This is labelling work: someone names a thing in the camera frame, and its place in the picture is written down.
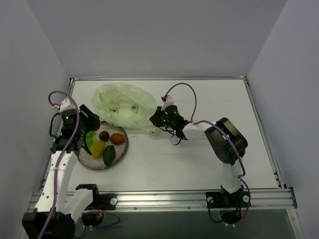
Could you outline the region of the dark green fake avocado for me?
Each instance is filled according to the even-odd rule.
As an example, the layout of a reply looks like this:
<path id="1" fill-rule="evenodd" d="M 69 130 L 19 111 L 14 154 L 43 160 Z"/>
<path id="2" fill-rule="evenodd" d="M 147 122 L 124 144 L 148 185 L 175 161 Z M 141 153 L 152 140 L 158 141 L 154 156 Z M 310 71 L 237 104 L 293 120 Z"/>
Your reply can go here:
<path id="1" fill-rule="evenodd" d="M 106 166 L 110 166 L 116 156 L 115 148 L 113 145 L 108 145 L 103 151 L 103 162 Z"/>

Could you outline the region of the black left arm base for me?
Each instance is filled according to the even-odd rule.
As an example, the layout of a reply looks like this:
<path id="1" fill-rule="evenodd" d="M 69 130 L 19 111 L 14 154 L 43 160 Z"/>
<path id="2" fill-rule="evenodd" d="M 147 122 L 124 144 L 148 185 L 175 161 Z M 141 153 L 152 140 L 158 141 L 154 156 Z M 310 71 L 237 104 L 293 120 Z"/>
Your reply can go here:
<path id="1" fill-rule="evenodd" d="M 97 200 L 89 205 L 87 211 L 100 211 L 95 214 L 85 214 L 82 215 L 82 223 L 87 227 L 97 227 L 99 226 L 103 219 L 104 213 L 102 211 L 113 211 L 116 209 L 117 195 L 112 194 L 101 194 L 98 196 Z"/>

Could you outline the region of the dark red fake fruit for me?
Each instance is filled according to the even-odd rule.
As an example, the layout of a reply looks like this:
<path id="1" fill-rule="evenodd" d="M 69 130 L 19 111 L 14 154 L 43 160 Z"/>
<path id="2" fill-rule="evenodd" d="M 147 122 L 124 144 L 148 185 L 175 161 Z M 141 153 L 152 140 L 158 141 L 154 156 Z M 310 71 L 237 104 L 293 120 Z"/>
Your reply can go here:
<path id="1" fill-rule="evenodd" d="M 109 140 L 109 138 L 110 138 L 110 135 L 109 135 L 109 133 L 107 132 L 107 131 L 101 131 L 100 133 L 99 133 L 99 139 L 100 140 L 102 140 L 102 141 L 108 141 Z"/>

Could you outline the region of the orange fake fruit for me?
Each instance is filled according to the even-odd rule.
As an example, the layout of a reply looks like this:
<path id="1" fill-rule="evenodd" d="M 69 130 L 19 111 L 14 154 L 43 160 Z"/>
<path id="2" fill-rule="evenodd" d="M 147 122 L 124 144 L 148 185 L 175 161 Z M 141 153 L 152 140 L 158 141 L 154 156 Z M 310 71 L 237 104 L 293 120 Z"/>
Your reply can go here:
<path id="1" fill-rule="evenodd" d="M 125 141 L 125 137 L 121 133 L 114 133 L 110 136 L 110 141 L 114 145 L 121 145 Z"/>

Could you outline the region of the pale green plastic bag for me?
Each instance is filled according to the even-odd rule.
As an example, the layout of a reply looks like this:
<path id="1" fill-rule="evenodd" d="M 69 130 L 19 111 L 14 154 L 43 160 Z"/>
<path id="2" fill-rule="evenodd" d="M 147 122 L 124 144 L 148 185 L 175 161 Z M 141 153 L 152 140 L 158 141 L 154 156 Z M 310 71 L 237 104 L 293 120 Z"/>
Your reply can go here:
<path id="1" fill-rule="evenodd" d="M 104 84 L 96 88 L 91 102 L 100 119 L 108 123 L 151 135 L 159 132 L 150 121 L 157 109 L 155 98 L 141 88 L 126 83 Z"/>

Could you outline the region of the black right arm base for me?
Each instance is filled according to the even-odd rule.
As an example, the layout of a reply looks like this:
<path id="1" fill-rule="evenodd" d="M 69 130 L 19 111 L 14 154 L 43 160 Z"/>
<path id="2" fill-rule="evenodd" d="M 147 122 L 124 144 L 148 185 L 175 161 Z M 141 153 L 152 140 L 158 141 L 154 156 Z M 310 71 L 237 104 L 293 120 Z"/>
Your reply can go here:
<path id="1" fill-rule="evenodd" d="M 210 219 L 214 223 L 224 223 L 225 226 L 229 227 L 238 225 L 251 207 L 251 195 L 242 189 L 233 194 L 226 191 L 206 192 L 205 196 Z M 220 219 L 213 218 L 212 209 L 220 209 Z"/>

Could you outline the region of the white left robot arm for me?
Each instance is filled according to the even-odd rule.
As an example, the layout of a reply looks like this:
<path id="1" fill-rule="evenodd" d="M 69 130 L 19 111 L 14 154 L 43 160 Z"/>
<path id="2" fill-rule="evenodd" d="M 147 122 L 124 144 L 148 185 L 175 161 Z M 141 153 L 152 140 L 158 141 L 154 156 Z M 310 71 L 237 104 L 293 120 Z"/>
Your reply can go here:
<path id="1" fill-rule="evenodd" d="M 72 199 L 66 201 L 70 177 L 81 149 L 88 149 L 86 134 L 100 127 L 99 117 L 85 105 L 79 110 L 61 104 L 59 115 L 63 125 L 61 134 L 51 148 L 51 162 L 47 179 L 31 213 L 25 213 L 22 225 L 30 239 L 72 239 L 75 224 L 88 207 L 100 205 L 101 197 L 95 184 L 80 184 Z"/>

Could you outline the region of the green fake grapes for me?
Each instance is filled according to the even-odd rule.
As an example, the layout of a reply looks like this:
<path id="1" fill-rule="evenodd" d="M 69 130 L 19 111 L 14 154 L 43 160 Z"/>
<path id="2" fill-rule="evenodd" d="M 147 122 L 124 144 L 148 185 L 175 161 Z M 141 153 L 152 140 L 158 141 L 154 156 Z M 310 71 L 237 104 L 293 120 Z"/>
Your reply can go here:
<path id="1" fill-rule="evenodd" d="M 96 136 L 95 131 L 90 131 L 86 134 L 86 144 L 88 148 L 90 148 L 91 145 L 95 142 L 95 136 Z"/>

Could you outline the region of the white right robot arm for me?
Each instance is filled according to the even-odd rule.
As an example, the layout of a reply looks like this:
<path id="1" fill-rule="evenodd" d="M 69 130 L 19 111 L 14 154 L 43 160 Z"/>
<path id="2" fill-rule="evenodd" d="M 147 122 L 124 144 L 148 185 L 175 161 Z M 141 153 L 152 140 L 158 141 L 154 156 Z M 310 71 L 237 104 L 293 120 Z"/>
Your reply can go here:
<path id="1" fill-rule="evenodd" d="M 158 106 L 150 121 L 156 127 L 171 129 L 181 140 L 208 140 L 223 165 L 223 203 L 231 206 L 239 200 L 241 179 L 246 175 L 242 157 L 248 147 L 248 141 L 228 118 L 221 118 L 216 122 L 192 122 L 179 114 L 177 106 L 170 105 L 164 110 Z"/>

